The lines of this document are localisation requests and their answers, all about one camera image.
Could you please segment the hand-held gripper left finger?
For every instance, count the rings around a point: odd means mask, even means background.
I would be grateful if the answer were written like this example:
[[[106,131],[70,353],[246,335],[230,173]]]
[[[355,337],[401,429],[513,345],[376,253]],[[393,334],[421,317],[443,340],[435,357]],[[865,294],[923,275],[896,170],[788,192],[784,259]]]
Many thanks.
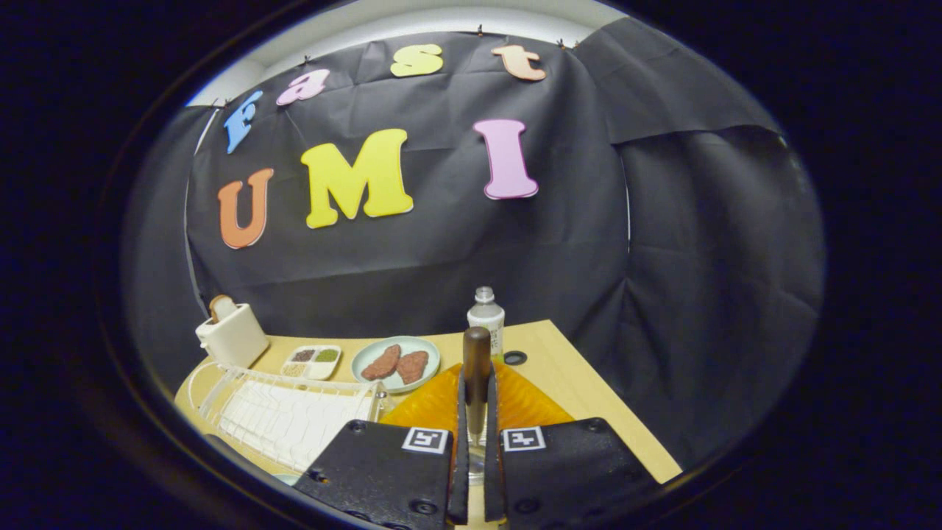
[[[435,375],[381,422],[350,420],[295,489],[383,527],[468,521],[469,443],[462,365]]]

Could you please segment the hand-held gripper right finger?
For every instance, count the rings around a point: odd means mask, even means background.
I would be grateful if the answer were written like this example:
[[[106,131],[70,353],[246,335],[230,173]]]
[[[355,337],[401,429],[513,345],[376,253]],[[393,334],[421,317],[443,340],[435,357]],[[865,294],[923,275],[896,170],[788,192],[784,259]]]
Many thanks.
[[[511,367],[492,367],[488,402],[488,521],[610,526],[659,486],[605,419],[574,420]]]

